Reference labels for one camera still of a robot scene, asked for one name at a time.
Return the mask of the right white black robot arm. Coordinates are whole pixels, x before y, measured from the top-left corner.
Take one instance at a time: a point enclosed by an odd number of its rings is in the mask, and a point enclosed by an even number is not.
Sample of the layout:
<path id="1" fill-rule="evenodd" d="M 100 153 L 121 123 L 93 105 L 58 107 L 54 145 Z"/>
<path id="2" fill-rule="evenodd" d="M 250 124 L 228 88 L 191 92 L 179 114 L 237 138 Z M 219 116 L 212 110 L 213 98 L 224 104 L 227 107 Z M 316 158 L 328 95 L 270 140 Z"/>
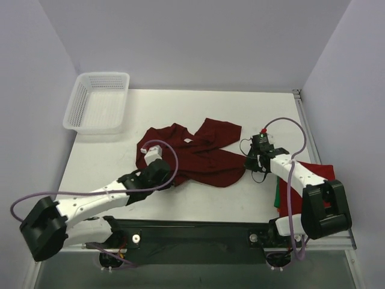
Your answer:
<path id="1" fill-rule="evenodd" d="M 352 219 L 343 184 L 305 168 L 292 159 L 286 149 L 275 148 L 266 132 L 252 136 L 244 166 L 252 172 L 276 175 L 302 200 L 298 214 L 279 217 L 275 225 L 268 228 L 266 237 L 272 245 L 281 245 L 292 234 L 316 240 L 351 229 Z"/>

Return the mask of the dark red t shirt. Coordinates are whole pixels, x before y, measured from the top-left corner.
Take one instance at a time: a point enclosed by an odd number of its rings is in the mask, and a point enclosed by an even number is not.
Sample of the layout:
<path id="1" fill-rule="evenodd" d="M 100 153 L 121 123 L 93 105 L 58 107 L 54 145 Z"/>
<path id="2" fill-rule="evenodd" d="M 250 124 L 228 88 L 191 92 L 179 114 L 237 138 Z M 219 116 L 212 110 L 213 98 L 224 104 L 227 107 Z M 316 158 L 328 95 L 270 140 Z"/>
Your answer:
<path id="1" fill-rule="evenodd" d="M 244 175 L 246 157 L 223 148 L 240 141 L 241 130 L 239 125 L 209 118 L 195 134 L 176 123 L 161 129 L 149 128 L 137 144 L 135 164 L 139 169 L 145 168 L 141 148 L 147 141 L 162 140 L 174 149 L 179 160 L 174 178 L 176 186 L 193 180 L 214 187 L 228 187 Z"/>

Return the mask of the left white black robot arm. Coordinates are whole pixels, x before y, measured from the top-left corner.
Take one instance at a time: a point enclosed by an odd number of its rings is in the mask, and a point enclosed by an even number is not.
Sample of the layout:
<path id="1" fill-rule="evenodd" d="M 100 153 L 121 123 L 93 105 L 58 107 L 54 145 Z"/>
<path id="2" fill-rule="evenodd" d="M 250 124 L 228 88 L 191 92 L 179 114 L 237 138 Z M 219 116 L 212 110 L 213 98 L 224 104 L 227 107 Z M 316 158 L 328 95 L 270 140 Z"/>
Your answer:
<path id="1" fill-rule="evenodd" d="M 86 194 L 71 193 L 67 199 L 40 199 L 19 227 L 35 261 L 45 261 L 62 248 L 97 242 L 114 248 L 122 233 L 105 211 L 144 200 L 173 182 L 169 164 L 161 159 L 147 167 L 119 177 L 109 185 Z"/>

